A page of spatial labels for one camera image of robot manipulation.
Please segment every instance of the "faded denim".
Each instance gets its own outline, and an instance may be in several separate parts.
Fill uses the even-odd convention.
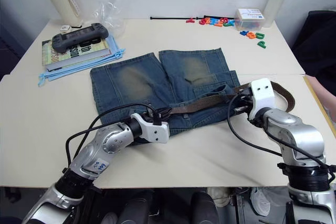
[[[108,109],[141,102],[156,109],[183,106],[211,94],[233,94],[239,85],[237,74],[230,71],[222,50],[159,52],[130,60],[93,68],[90,72],[93,96],[98,113]],[[171,116],[170,134],[220,122],[227,118],[228,103],[190,114]],[[102,123],[142,113],[136,106],[109,113]]]

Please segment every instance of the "small white box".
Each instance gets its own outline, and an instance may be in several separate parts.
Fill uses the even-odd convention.
[[[265,18],[259,9],[240,8],[236,12],[235,25],[238,31],[258,31],[264,22]]]

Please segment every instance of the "black game controller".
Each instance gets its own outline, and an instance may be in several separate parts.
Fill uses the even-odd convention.
[[[56,34],[52,38],[52,46],[56,52],[64,53],[67,51],[67,48],[73,45],[97,37],[105,39],[108,36],[109,32],[101,23],[94,23],[89,27],[72,31],[67,34]]]

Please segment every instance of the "black cable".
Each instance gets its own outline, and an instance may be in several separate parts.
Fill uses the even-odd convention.
[[[135,105],[141,105],[141,106],[147,107],[147,108],[149,108],[150,110],[152,110],[153,113],[155,113],[154,108],[151,107],[150,105],[147,105],[147,104],[145,104],[145,103],[130,103],[130,104],[126,104],[126,105],[118,106],[118,107],[115,107],[115,108],[112,108],[112,109],[109,109],[109,110],[106,110],[106,111],[102,112],[101,114],[99,114],[99,115],[92,121],[92,123],[91,123],[90,126],[89,126],[89,129],[92,128],[92,127],[94,126],[94,124],[95,124],[95,123],[96,123],[102,116],[104,116],[104,115],[106,115],[106,114],[108,114],[108,113],[110,113],[110,112],[113,112],[113,111],[115,111],[115,110],[119,110],[119,109],[123,109],[123,108],[131,107],[131,106],[135,106]],[[83,139],[82,139],[82,141],[80,142],[80,144],[79,144],[79,146],[78,146],[78,148],[77,148],[77,150],[76,150],[75,155],[74,155],[73,158],[75,158],[75,157],[78,155],[78,153],[80,152],[80,149],[82,148],[82,146],[83,146],[83,144],[84,144],[86,138],[88,137],[88,135],[89,135],[89,133],[86,133],[85,136],[83,137]]]
[[[285,141],[273,136],[272,134],[270,134],[266,127],[264,127],[264,131],[265,133],[271,138],[273,139],[274,141],[278,142],[279,144],[282,144],[284,146],[287,146],[301,154],[303,154],[304,156],[307,156],[308,158],[310,158],[311,160],[314,160],[316,163],[318,163],[322,168],[324,169],[328,169],[329,170],[329,166],[325,163],[323,163],[322,161],[320,161],[318,158],[314,157],[313,155],[311,155],[310,153],[304,151],[303,149],[293,145],[293,144],[289,144],[289,143],[286,143]],[[331,178],[329,179],[329,183],[331,183],[334,179],[335,179],[335,174],[332,173],[332,172],[329,172],[329,174],[331,175]]]
[[[88,137],[88,135],[89,135],[89,133],[90,133],[91,131],[94,131],[94,130],[97,130],[97,129],[99,129],[99,128],[102,128],[102,127],[105,127],[105,126],[108,126],[108,125],[111,125],[111,124],[114,124],[114,123],[117,123],[117,122],[118,122],[118,121],[116,121],[116,122],[112,122],[112,123],[108,123],[108,124],[103,124],[103,125],[101,125],[101,126],[98,126],[98,127],[93,128],[94,124],[95,124],[95,123],[96,123],[102,116],[104,116],[104,115],[106,115],[106,114],[108,114],[108,113],[110,113],[110,112],[113,112],[113,111],[115,111],[115,110],[119,110],[119,109],[123,109],[123,108],[128,108],[128,107],[136,106],[136,105],[147,107],[147,108],[149,108],[150,110],[152,110],[153,114],[156,114],[155,109],[154,109],[153,107],[151,107],[150,105],[145,104],[145,103],[130,103],[130,104],[126,104],[126,105],[118,106],[118,107],[115,107],[115,108],[106,110],[105,112],[102,112],[101,114],[99,114],[99,115],[92,121],[92,123],[90,124],[89,128],[88,128],[86,131],[78,132],[78,133],[72,135],[71,137],[69,137],[69,138],[67,139],[67,141],[66,141],[66,143],[65,143],[65,149],[66,149],[66,153],[67,153],[68,165],[71,164],[71,156],[70,156],[69,144],[70,144],[70,141],[71,141],[73,138],[75,138],[75,137],[77,137],[77,136],[80,136],[81,134],[84,134],[84,133],[85,133],[85,135],[84,135],[83,139],[81,140],[80,144],[78,145],[78,148],[77,148],[77,150],[76,150],[76,153],[75,153],[75,155],[74,155],[74,157],[73,157],[73,158],[75,158],[75,157],[78,155],[78,153],[80,152],[80,149],[82,148],[82,146],[83,146],[83,144],[84,144],[86,138]]]
[[[238,94],[235,95],[235,96],[231,99],[231,101],[230,101],[230,103],[229,103],[229,106],[228,106],[228,112],[227,112],[227,122],[228,122],[228,125],[229,125],[230,130],[232,131],[232,133],[233,133],[238,139],[240,139],[240,140],[243,141],[244,143],[246,143],[246,144],[248,144],[248,145],[250,145],[250,146],[252,146],[252,147],[254,147],[254,148],[257,148],[257,149],[262,150],[262,151],[270,152],[270,153],[272,153],[272,154],[276,154],[276,155],[278,155],[278,156],[282,156],[280,153],[271,151],[271,150],[269,150],[269,149],[262,148],[262,147],[260,147],[260,146],[254,145],[254,144],[252,144],[252,143],[246,141],[245,139],[243,139],[242,137],[240,137],[240,136],[237,134],[237,132],[235,132],[235,130],[232,128],[231,121],[230,121],[230,109],[231,109],[231,105],[232,105],[232,103],[234,102],[234,100],[235,100],[237,97],[238,97]],[[286,142],[284,142],[283,140],[281,140],[281,139],[279,139],[279,138],[273,136],[272,134],[270,134],[270,133],[267,131],[267,129],[266,129],[265,127],[264,127],[263,129],[264,129],[265,133],[266,133],[271,139],[273,139],[274,141],[278,142],[279,144],[283,144],[284,146],[287,146],[287,147],[289,147],[289,148],[291,148],[291,149],[293,149],[293,150],[295,150],[295,151],[297,151],[297,152],[299,152],[299,153],[301,153],[301,154],[307,156],[308,158],[310,158],[310,159],[314,160],[316,163],[318,163],[321,167],[323,167],[323,168],[325,168],[325,169],[328,169],[328,171],[329,171],[329,166],[328,166],[327,164],[323,163],[322,161],[320,161],[318,158],[314,157],[313,155],[309,154],[308,152],[302,150],[301,148],[299,148],[299,147],[297,147],[297,146],[295,146],[295,145],[286,143]],[[328,181],[329,181],[329,183],[331,183],[336,177],[335,177],[335,174],[334,174],[333,172],[331,172],[331,171],[329,171],[329,174],[330,174],[331,178],[330,178]]]
[[[264,152],[268,152],[268,153],[272,153],[272,154],[274,154],[274,155],[277,155],[277,156],[282,157],[282,155],[281,155],[280,153],[278,153],[278,152],[269,150],[269,149],[267,149],[267,148],[260,147],[260,146],[258,146],[258,145],[255,145],[255,144],[252,144],[252,143],[246,141],[246,140],[243,139],[241,136],[239,136],[238,133],[233,129],[232,124],[231,124],[231,120],[230,120],[230,111],[231,111],[232,103],[234,102],[234,100],[235,100],[237,97],[238,97],[238,94],[236,94],[236,95],[231,99],[231,101],[230,101],[230,103],[229,103],[229,106],[228,106],[228,110],[227,110],[227,123],[228,123],[228,125],[229,125],[230,130],[232,131],[232,133],[233,133],[239,140],[241,140],[243,143],[245,143],[245,144],[247,144],[247,145],[249,145],[249,146],[251,146],[251,147],[253,147],[253,148],[256,148],[256,149],[258,149],[258,150],[261,150],[261,151],[264,151]]]

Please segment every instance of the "white table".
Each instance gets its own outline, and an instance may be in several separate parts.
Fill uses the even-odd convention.
[[[49,187],[67,166],[65,140],[88,127],[97,116],[89,70],[60,78],[39,88],[43,71],[41,41],[57,33],[50,22],[23,59],[0,82],[0,185]],[[274,24],[265,29],[266,49],[233,27],[201,26],[184,21],[127,20],[117,42],[126,48],[121,60],[159,50],[198,50],[221,47],[230,69],[241,83],[267,77],[281,83],[296,98],[293,114],[314,125],[323,135],[329,164],[336,163],[336,141],[306,86],[296,62]],[[277,99],[285,108],[282,99]],[[277,144],[246,120],[232,119],[247,140],[279,151]],[[71,153],[81,138],[73,140]],[[276,164],[281,158],[255,150],[236,139],[227,123],[208,125],[172,137],[167,144],[128,147],[95,182],[102,188],[283,186]]]

